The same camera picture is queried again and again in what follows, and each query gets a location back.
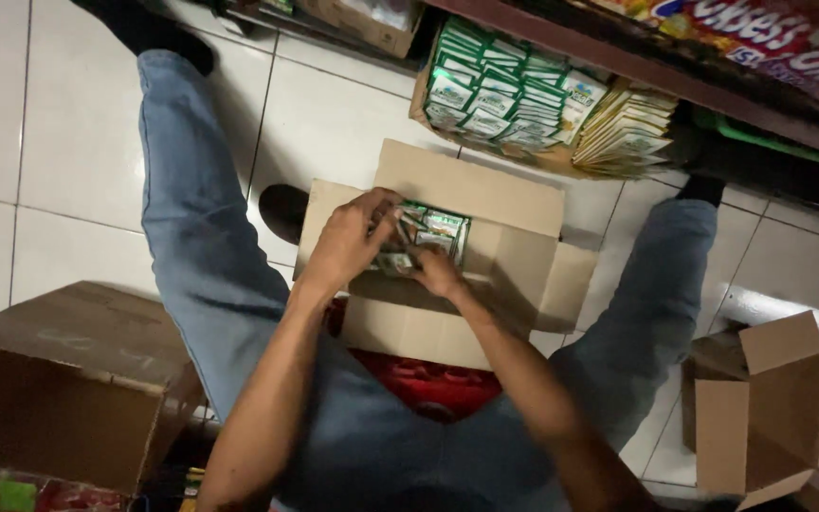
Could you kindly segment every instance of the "jeans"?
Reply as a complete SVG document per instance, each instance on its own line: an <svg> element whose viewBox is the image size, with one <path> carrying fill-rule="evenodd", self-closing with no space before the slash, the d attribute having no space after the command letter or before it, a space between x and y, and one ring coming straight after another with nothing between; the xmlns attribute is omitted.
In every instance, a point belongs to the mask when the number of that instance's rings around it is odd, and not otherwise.
<svg viewBox="0 0 819 512"><path fill-rule="evenodd" d="M138 69L142 225L156 284L224 420L277 327L289 289L267 266L246 220L206 80L165 50L144 52ZM608 311L579 343L550 358L615 450L650 410L668 367L688 350L715 229L709 203L656 205ZM441 425L411 412L339 341L321 334L303 434L276 489L279 504L357 510L420 486L476 495L496 510L565 503L550 461L506 396Z"/></svg>

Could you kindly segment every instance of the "red snack package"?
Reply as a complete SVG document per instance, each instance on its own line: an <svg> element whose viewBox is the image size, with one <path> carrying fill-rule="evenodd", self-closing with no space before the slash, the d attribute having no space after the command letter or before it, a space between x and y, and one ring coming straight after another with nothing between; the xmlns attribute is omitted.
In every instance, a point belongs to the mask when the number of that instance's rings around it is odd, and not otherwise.
<svg viewBox="0 0 819 512"><path fill-rule="evenodd" d="M684 0L661 30L716 46L819 99L819 1Z"/></svg>

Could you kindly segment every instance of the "sock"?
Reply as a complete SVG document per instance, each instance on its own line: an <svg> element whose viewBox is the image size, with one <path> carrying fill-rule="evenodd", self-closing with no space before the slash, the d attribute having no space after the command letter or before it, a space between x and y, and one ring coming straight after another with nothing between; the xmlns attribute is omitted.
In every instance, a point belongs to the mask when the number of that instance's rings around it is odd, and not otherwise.
<svg viewBox="0 0 819 512"><path fill-rule="evenodd" d="M155 15L137 0L72 0L94 15L135 56L148 50L169 50L186 58L203 76L214 69L214 53L204 41L175 22Z"/></svg>
<svg viewBox="0 0 819 512"><path fill-rule="evenodd" d="M675 196L679 200L700 200L719 208L722 202L722 191L725 190L725 181L709 176L691 174L681 192Z"/></svg>

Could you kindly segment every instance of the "person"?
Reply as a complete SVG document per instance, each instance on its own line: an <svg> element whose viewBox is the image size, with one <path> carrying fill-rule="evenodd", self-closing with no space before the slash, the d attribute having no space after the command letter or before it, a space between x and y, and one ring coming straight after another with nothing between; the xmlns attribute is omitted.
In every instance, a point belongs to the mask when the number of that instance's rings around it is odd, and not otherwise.
<svg viewBox="0 0 819 512"><path fill-rule="evenodd" d="M321 329L403 198L375 189L337 208L290 292L246 219L205 78L210 48L135 0L73 1L137 55L142 226L160 296L224 423L200 512L263 511L272 498L299 511L656 509L617 452L688 350L722 182L694 177L653 208L608 310L548 360L443 252L419 250L416 279L462 314L504 389L443 425L410 411Z"/></svg>

